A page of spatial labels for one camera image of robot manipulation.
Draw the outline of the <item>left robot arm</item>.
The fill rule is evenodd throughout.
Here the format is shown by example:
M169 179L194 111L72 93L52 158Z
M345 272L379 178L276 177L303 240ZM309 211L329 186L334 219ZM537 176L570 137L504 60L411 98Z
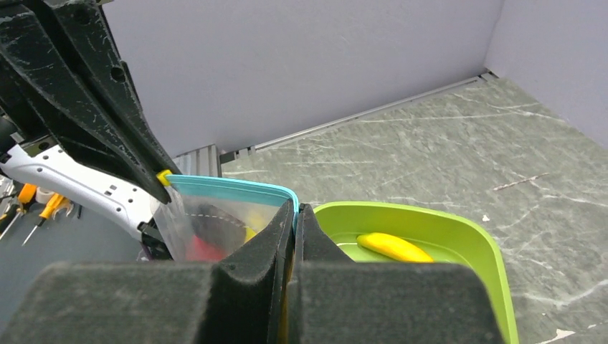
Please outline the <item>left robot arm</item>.
M159 220L178 172L100 1L1 3L3 176L104 216L151 259L175 259Z

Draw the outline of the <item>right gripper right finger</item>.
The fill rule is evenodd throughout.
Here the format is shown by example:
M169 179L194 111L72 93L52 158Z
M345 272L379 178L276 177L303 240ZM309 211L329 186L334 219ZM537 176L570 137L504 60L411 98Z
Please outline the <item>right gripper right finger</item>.
M288 343L502 343L485 284L449 262L356 262L300 206Z

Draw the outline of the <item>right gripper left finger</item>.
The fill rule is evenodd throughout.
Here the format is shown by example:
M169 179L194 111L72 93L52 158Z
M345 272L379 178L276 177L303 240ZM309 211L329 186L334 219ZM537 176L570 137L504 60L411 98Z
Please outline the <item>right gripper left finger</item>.
M276 343L295 204L216 263L56 263L3 343Z

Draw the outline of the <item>red apple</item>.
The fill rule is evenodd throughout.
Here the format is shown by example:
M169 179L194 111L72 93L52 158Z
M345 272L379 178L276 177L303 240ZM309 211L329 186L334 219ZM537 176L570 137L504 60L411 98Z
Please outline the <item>red apple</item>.
M219 262L226 256L227 253L223 249L197 236L192 236L186 245L185 260L189 262Z

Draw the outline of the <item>clear zip top bag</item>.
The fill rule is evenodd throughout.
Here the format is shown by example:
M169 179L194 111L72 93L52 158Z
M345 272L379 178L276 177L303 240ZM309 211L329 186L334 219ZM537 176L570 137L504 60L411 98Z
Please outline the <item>clear zip top bag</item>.
M154 205L154 221L177 262L218 262L263 231L280 207L299 207L283 186L166 172L160 177L171 200Z

